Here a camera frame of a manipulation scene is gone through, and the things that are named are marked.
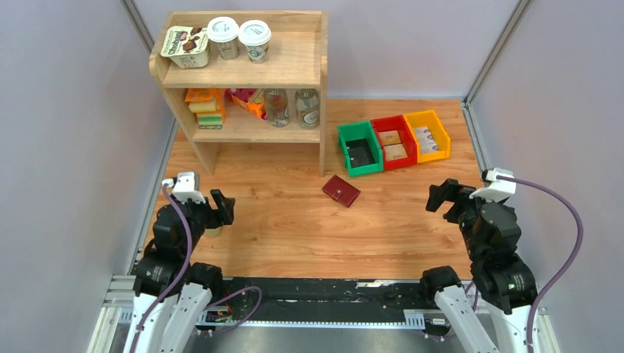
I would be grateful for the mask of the red leather card holder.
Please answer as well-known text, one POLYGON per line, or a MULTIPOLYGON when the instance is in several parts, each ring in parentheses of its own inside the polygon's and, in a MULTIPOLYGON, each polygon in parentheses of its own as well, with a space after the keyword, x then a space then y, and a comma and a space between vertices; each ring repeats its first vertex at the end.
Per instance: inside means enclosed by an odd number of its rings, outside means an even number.
POLYGON ((334 175, 323 185, 322 191, 333 201, 351 207, 361 191, 341 177, 334 175))

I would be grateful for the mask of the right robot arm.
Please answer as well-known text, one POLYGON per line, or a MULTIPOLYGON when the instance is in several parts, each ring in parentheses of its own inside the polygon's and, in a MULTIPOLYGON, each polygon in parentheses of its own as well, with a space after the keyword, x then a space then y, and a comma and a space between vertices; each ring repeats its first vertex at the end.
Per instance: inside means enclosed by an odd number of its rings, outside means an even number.
POLYGON ((492 340, 467 301, 457 273, 449 266, 424 271, 419 296, 447 317, 466 352, 528 352, 535 321, 529 314, 537 287, 529 267, 517 254, 522 231, 514 208, 506 200, 516 185, 505 180, 485 187, 462 185, 446 179, 429 187, 425 206, 436 212, 445 203, 451 208, 443 218, 457 224, 471 261, 474 286, 492 317, 497 339, 492 340))

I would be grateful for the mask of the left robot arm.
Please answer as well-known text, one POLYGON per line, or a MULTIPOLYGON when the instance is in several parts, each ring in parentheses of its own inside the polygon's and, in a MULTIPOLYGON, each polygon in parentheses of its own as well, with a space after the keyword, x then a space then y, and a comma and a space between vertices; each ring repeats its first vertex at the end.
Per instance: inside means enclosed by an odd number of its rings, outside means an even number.
POLYGON ((211 207, 204 196, 163 194, 168 203, 158 210, 154 237, 135 267, 125 352, 182 352, 199 314, 225 294, 221 269, 190 257, 206 231, 233 223, 235 199, 213 189, 211 207))

